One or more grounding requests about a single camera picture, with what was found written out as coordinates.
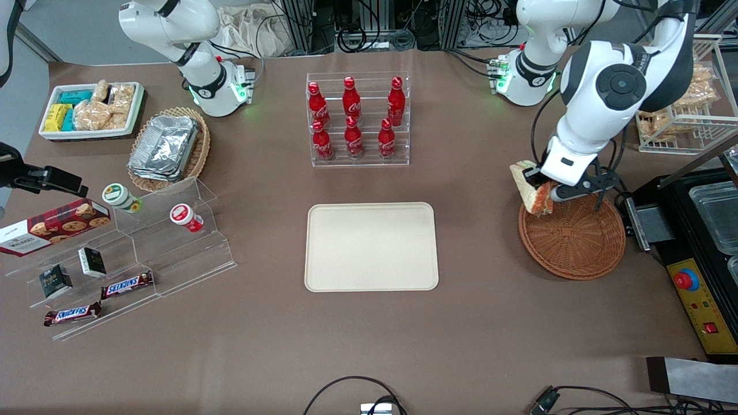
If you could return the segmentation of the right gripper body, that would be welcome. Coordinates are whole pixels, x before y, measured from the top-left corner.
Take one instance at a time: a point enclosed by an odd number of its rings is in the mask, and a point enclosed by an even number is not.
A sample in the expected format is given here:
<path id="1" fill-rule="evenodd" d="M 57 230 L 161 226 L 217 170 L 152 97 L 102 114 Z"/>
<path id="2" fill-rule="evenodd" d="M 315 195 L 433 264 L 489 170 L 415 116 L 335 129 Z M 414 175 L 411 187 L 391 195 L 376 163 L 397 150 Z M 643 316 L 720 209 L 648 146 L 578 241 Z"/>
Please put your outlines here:
<path id="1" fill-rule="evenodd" d="M 17 179 L 27 175 L 21 153 L 8 144 L 1 144 L 1 187 L 13 187 Z"/>

